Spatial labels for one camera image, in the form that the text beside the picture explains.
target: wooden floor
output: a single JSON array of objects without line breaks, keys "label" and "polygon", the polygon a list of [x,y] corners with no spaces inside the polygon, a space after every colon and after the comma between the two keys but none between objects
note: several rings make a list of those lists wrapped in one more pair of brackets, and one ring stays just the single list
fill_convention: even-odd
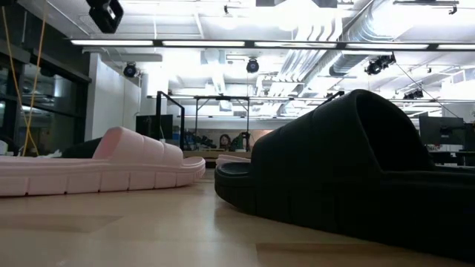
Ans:
[{"label": "wooden floor", "polygon": [[185,188],[0,199],[0,266],[468,266],[235,210]]}]

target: security camera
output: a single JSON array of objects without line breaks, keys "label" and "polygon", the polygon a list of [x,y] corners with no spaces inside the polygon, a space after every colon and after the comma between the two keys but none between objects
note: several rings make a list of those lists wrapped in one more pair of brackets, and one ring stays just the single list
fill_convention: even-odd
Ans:
[{"label": "security camera", "polygon": [[124,68],[124,76],[135,78],[140,75],[140,69],[135,66],[135,62],[128,62]]},{"label": "security camera", "polygon": [[247,62],[246,70],[248,73],[257,73],[259,71],[259,63],[257,59],[250,59]]}]

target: slide sandal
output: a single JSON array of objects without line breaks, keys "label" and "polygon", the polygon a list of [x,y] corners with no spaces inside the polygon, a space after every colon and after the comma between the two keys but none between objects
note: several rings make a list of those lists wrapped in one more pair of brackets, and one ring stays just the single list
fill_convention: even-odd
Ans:
[{"label": "slide sandal", "polygon": [[250,214],[475,261],[475,173],[436,167],[409,118],[368,90],[261,137],[251,162],[215,170]]},{"label": "slide sandal", "polygon": [[239,156],[219,155],[216,159],[216,166],[229,162],[251,162],[251,160]]},{"label": "slide sandal", "polygon": [[126,128],[111,128],[92,159],[0,156],[0,196],[173,188],[202,177],[201,157]]}]

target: fluorescent light fixture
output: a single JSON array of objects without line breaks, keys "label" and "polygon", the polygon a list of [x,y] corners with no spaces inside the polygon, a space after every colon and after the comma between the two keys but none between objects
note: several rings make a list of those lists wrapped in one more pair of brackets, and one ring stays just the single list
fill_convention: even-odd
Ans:
[{"label": "fluorescent light fixture", "polygon": [[243,41],[163,41],[163,46],[177,47],[243,47]]},{"label": "fluorescent light fixture", "polygon": [[[185,115],[185,118],[195,118],[194,115]],[[209,116],[203,116],[203,115],[198,115],[198,118],[209,118]]]},{"label": "fluorescent light fixture", "polygon": [[439,44],[437,50],[475,50],[475,44]]},{"label": "fluorescent light fixture", "polygon": [[246,119],[247,117],[240,116],[213,116],[213,119]]},{"label": "fluorescent light fixture", "polygon": [[194,99],[194,96],[170,96],[172,99]]},{"label": "fluorescent light fixture", "polygon": [[434,103],[434,104],[475,104],[475,99],[465,100],[465,99],[437,99],[434,101],[432,99],[388,99],[392,103]]},{"label": "fluorescent light fixture", "polygon": [[294,100],[297,100],[297,101],[325,101],[325,100],[327,100],[327,99],[299,97],[299,98],[296,98],[296,99],[294,99]]},{"label": "fluorescent light fixture", "polygon": [[375,56],[391,56],[393,52],[390,51],[371,51],[371,50],[343,50],[344,55],[375,55]]},{"label": "fluorescent light fixture", "polygon": [[411,49],[427,49],[428,44],[381,44],[381,43],[351,43],[347,44],[346,48],[351,49],[388,49],[388,50],[411,50]]},{"label": "fluorescent light fixture", "polygon": [[324,42],[255,42],[256,47],[282,47],[282,48],[335,48],[335,43]]},{"label": "fluorescent light fixture", "polygon": [[291,100],[292,97],[249,97],[249,100]]},{"label": "fluorescent light fixture", "polygon": [[152,46],[152,40],[71,40],[73,45],[84,46]]},{"label": "fluorescent light fixture", "polygon": [[[148,98],[153,98],[153,99],[156,99],[157,96],[147,96]],[[194,99],[194,96],[170,96],[170,98],[172,99]]]}]

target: person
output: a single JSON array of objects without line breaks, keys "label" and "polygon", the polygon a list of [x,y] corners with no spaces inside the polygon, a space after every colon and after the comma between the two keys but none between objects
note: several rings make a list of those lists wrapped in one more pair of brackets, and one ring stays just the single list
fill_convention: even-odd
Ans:
[{"label": "person", "polygon": [[227,134],[223,134],[220,137],[220,148],[224,149],[225,151],[229,150],[229,146],[231,145],[231,138]]}]

